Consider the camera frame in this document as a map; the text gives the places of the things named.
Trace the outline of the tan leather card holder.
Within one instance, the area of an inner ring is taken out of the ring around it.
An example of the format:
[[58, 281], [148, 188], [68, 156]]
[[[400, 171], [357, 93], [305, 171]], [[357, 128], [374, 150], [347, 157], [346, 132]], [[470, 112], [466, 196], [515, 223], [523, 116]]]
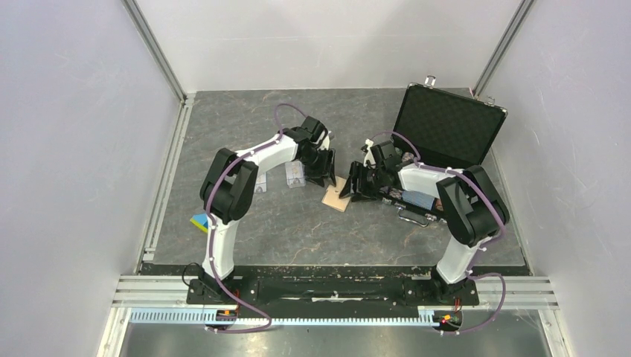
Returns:
[[336, 185], [329, 184], [321, 203], [328, 206], [329, 208], [333, 208], [339, 212], [345, 212], [349, 203], [350, 198], [341, 198], [340, 193], [342, 188], [346, 183], [345, 178], [341, 178], [339, 176], [336, 177]]

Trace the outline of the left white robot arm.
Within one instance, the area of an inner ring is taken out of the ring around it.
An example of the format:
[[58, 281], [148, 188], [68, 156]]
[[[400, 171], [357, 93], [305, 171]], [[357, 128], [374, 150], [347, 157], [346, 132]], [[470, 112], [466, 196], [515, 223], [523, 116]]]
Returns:
[[330, 148], [330, 131], [311, 116], [257, 146], [238, 151], [222, 148], [216, 153], [199, 192], [208, 222], [202, 263], [209, 276], [207, 296], [225, 303], [234, 293], [234, 284], [227, 278], [234, 270], [234, 241], [239, 222], [252, 205], [257, 178], [298, 161], [305, 181], [326, 188], [336, 184], [335, 154]]

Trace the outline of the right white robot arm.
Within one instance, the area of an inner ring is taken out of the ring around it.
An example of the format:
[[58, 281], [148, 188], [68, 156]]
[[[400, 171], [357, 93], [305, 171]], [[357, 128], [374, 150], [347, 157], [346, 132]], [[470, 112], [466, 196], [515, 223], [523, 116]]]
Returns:
[[440, 201], [450, 241], [432, 268], [429, 291], [438, 303], [451, 302], [470, 277], [476, 254], [505, 232], [510, 219], [506, 204], [479, 165], [461, 170], [429, 166], [417, 158], [404, 161], [390, 141], [368, 140], [362, 149], [365, 158], [351, 164], [340, 198], [376, 200], [390, 187]]

